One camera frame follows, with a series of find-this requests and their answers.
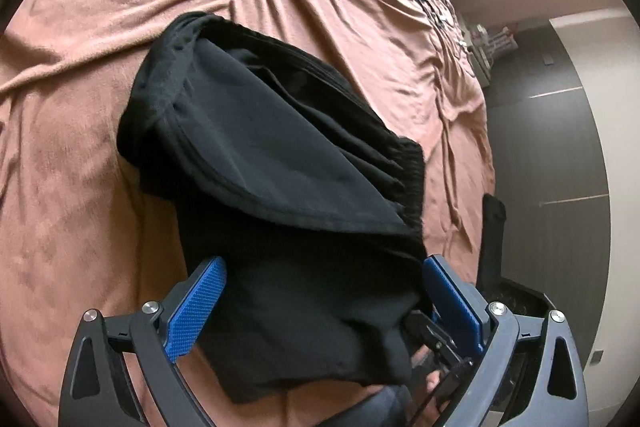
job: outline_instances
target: white wall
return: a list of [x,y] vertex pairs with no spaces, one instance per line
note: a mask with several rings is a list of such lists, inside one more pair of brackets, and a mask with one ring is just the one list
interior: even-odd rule
[[600,427],[640,375],[640,30],[626,9],[551,23],[589,99],[609,182],[609,278],[593,346],[604,356],[584,370],[591,427]]

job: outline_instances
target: pink bed sheet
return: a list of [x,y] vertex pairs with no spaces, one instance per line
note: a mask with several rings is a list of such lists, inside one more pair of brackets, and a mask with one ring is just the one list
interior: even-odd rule
[[[425,244],[475,279],[481,198],[494,187],[484,98],[448,0],[433,2],[444,30],[416,0],[22,3],[0,40],[0,360],[38,425],[57,425],[82,312],[130,312],[185,277],[174,208],[140,191],[115,147],[149,44],[183,12],[215,12],[322,58],[389,128],[420,142]],[[221,427],[312,425],[375,391],[318,382],[236,406],[197,351],[180,367]]]

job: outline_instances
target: black garment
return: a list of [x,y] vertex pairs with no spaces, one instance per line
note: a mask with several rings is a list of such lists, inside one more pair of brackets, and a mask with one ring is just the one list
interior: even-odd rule
[[175,202],[189,270],[227,262],[199,344],[231,400],[410,377],[399,321],[421,296],[422,150],[337,71],[185,14],[143,61],[117,144],[142,189]]

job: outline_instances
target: metal screw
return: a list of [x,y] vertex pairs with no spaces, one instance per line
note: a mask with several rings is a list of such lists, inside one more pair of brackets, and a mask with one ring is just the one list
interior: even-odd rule
[[551,318],[560,323],[564,322],[566,319],[564,314],[559,310],[551,310]]
[[156,301],[149,301],[142,304],[142,312],[146,313],[147,315],[156,313],[159,308],[160,304],[158,304]]
[[489,311],[494,315],[504,315],[507,312],[507,306],[502,304],[501,302],[492,302],[489,304]]
[[95,319],[98,318],[98,310],[87,310],[84,312],[84,315],[82,316],[82,320],[84,320],[85,322],[92,322]]

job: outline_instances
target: pink blanket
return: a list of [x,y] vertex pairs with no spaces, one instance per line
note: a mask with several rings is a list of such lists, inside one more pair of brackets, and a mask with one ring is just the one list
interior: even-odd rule
[[[130,312],[185,277],[173,207],[142,194],[115,147],[136,70],[180,13],[215,12],[322,58],[420,142],[426,246],[475,279],[481,197],[494,186],[484,99],[448,0],[433,3],[443,30],[416,0],[23,2],[0,41],[0,360],[39,425],[56,425],[82,312]],[[312,425],[375,391],[319,382],[238,407],[197,352],[180,367],[221,427]]]

